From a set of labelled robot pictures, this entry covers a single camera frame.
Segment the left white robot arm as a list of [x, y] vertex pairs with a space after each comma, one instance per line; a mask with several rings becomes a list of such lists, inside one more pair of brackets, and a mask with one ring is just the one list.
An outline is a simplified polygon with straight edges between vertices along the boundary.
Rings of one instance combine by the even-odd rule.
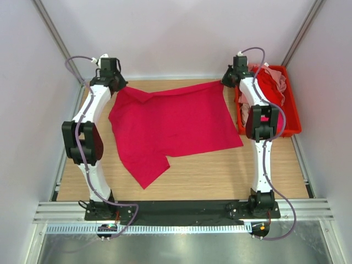
[[117, 207], [101, 164], [104, 146], [97, 123], [105, 105], [126, 87], [127, 81], [118, 58], [103, 54], [89, 60], [97, 67], [95, 76], [83, 82], [88, 95], [75, 117], [63, 122], [62, 134], [67, 157], [82, 171], [89, 189], [89, 200], [79, 201], [85, 209], [85, 220], [111, 220], [117, 215]]

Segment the crimson t shirt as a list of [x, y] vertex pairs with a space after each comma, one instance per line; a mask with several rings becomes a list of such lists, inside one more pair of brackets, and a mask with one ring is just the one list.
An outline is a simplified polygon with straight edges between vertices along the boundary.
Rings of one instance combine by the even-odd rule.
[[119, 158], [146, 189], [168, 157], [242, 147], [220, 81], [159, 92], [119, 91], [109, 114]]

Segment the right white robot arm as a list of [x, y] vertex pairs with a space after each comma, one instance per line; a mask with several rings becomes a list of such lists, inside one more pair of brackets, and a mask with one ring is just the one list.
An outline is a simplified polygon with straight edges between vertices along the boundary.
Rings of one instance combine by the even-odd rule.
[[272, 105], [260, 89], [256, 75], [249, 71], [248, 59], [239, 53], [233, 58], [222, 79], [227, 87], [237, 87], [245, 96], [249, 115], [245, 126], [246, 137], [254, 149], [255, 174], [247, 201], [228, 204], [232, 219], [266, 218], [275, 210], [271, 183], [271, 148], [277, 133], [279, 109]]

